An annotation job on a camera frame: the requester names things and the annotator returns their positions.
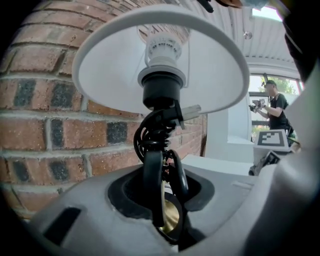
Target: brick wall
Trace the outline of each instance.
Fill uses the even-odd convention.
[[[143,119],[83,97],[71,66],[81,43],[128,10],[168,0],[44,1],[23,22],[0,63],[0,177],[23,218],[86,178],[138,164],[133,136]],[[207,117],[178,128],[170,147],[200,155]]]

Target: black cable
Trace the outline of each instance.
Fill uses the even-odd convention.
[[[148,114],[134,134],[134,150],[142,162],[148,150],[160,150],[163,152],[163,158],[168,158],[168,138],[176,126],[165,124],[162,112],[163,110],[157,110]]]

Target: man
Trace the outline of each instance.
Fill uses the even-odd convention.
[[[294,130],[289,124],[289,121],[284,113],[284,110],[289,105],[285,96],[279,93],[277,84],[273,80],[268,80],[266,82],[265,90],[272,98],[270,106],[267,106],[265,104],[261,105],[261,108],[265,109],[267,113],[262,112],[260,109],[257,109],[256,112],[264,118],[269,119],[270,130],[283,129],[288,132],[288,137],[294,138]]]

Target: black slot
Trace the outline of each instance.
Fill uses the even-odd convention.
[[[45,238],[59,246],[78,218],[80,212],[80,209],[74,207],[65,209],[44,232],[43,235]]]

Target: ceiling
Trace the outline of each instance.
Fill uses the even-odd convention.
[[[196,0],[165,0],[182,5],[210,20],[227,34],[240,48],[252,74],[267,73],[299,79],[299,73],[285,41],[282,22],[252,16],[249,8],[223,7],[211,1],[213,13],[208,13]],[[244,38],[244,31],[252,33],[251,39]]]

